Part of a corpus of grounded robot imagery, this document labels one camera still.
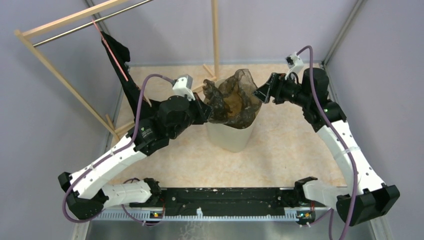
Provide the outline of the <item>dark translucent trash bag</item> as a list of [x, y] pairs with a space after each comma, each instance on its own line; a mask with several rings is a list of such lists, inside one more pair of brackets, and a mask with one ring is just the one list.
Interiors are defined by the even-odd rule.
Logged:
[[220, 84], [203, 81], [204, 102], [211, 107], [208, 122], [245, 129], [256, 119], [262, 102], [253, 95], [257, 85], [247, 68], [238, 69]]

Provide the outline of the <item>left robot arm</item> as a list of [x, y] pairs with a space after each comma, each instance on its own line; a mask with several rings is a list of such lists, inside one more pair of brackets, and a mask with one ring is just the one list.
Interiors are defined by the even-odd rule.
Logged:
[[154, 178], [122, 184], [109, 181], [137, 161], [167, 147], [188, 127], [206, 123], [212, 113], [212, 108], [198, 95], [194, 99], [173, 95], [155, 102], [149, 109], [153, 114], [142, 115], [138, 111], [135, 126], [101, 157], [79, 171], [58, 176], [65, 192], [62, 211], [69, 221], [88, 222], [105, 209], [119, 205], [155, 207], [162, 190]]

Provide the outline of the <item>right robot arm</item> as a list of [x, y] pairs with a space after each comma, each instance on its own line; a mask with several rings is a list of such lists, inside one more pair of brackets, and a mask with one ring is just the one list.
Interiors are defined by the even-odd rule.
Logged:
[[298, 77], [273, 72], [253, 95], [262, 103], [290, 102], [302, 108], [304, 119], [329, 149], [345, 179], [346, 188], [306, 177], [294, 184], [293, 200], [299, 206], [311, 201], [334, 209], [349, 226], [382, 217], [400, 197], [395, 185], [387, 185], [373, 170], [356, 143], [338, 103], [329, 99], [329, 77], [323, 69], [307, 68]]

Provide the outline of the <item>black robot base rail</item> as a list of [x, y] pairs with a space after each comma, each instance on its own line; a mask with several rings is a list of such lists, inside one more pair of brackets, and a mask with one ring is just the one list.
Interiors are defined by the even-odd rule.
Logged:
[[292, 187], [169, 187], [152, 200], [129, 206], [160, 208], [167, 217], [194, 216], [198, 209], [206, 217], [273, 217], [296, 207], [309, 209], [311, 202]]

